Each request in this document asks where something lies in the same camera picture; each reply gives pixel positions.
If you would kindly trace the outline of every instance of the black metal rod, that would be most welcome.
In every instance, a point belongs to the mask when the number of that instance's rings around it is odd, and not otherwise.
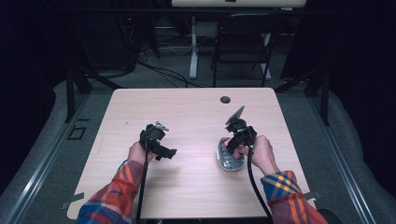
[[[108,79],[105,78],[105,77],[100,76],[99,74],[93,72],[91,69],[88,69],[88,68],[86,68],[86,67],[84,67],[84,66],[82,66],[82,65],[79,66],[78,68],[79,68],[81,71],[83,71],[84,73],[86,73],[88,76],[90,76],[90,77],[92,77],[92,78],[95,78],[96,80],[98,80],[98,81],[100,81],[101,83],[107,85],[108,87],[110,87],[110,88],[113,89],[113,90],[116,90],[116,89],[124,89],[122,86],[120,86],[120,85],[118,85],[118,84],[116,84],[116,83],[114,83],[114,82],[108,80]]]
[[[309,77],[315,75],[318,71],[320,71],[320,69],[315,68],[315,69],[312,69],[309,72],[307,72],[307,73],[305,73],[305,74],[303,74],[301,76],[295,77],[291,81],[281,85],[280,87],[277,87],[275,89],[275,92],[286,91],[288,88],[293,87],[294,85],[296,85],[297,83],[305,80],[306,78],[309,78]]]
[[[109,15],[134,15],[134,16],[218,16],[230,13],[255,13],[276,14],[286,17],[315,19],[339,19],[346,15],[343,11],[319,11],[319,10],[274,10],[270,7],[169,7],[169,8],[46,8],[53,13],[78,13],[78,14],[109,14]]]
[[[140,184],[140,194],[139,194],[139,202],[137,205],[137,213],[136,213],[136,223],[140,224],[141,222],[141,213],[142,213],[142,204],[143,204],[143,195],[145,194],[145,186],[146,186],[146,176],[149,169],[149,163],[147,160],[147,152],[146,152],[146,161],[143,168],[142,182]]]

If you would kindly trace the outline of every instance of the person's right hand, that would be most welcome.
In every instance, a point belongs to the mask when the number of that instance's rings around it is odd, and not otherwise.
[[[248,147],[243,145],[239,146],[235,151],[236,153],[234,155],[238,153],[248,155]],[[251,163],[259,167],[264,175],[279,172],[279,168],[277,168],[275,162],[273,147],[264,135],[258,136],[254,142]]]
[[[148,162],[152,161],[157,155],[149,152],[148,153]],[[142,145],[140,145],[139,142],[135,142],[130,148],[129,148],[129,154],[128,154],[128,160],[129,161],[137,161],[140,164],[144,164],[146,161],[146,151],[143,149]]]

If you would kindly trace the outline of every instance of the shirt sleeve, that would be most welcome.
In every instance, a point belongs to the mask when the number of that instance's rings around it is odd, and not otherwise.
[[[274,223],[327,223],[301,193],[293,171],[266,175],[262,184]]]
[[[111,183],[97,191],[78,212],[78,223],[132,223],[134,197],[143,174],[143,165],[127,161]]]

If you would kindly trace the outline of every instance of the desk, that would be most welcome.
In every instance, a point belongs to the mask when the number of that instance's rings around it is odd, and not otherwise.
[[[223,104],[222,96],[231,102]],[[217,159],[220,138],[232,136],[225,122],[241,105],[245,106],[241,119],[271,140],[279,168],[293,170],[303,193],[308,192],[272,89],[116,90],[76,189],[85,198],[70,204],[68,217],[76,218],[79,208],[111,180],[140,132],[157,120],[170,130],[162,145],[176,148],[177,154],[172,160],[149,164],[142,218],[265,217],[248,180],[247,165],[238,172],[226,172]],[[262,174],[252,168],[265,197]]]
[[[226,2],[225,0],[172,0],[172,7],[304,7],[306,0],[236,0],[235,2]],[[190,78],[197,78],[198,67],[198,49],[196,42],[196,20],[191,18],[191,64],[190,64]],[[266,64],[261,64],[264,72]]]

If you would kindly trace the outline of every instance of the table leg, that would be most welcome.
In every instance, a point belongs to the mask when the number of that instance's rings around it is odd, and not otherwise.
[[[197,49],[197,34],[195,17],[191,18],[191,64],[190,64],[190,79],[197,78],[197,64],[198,64],[198,49]]]

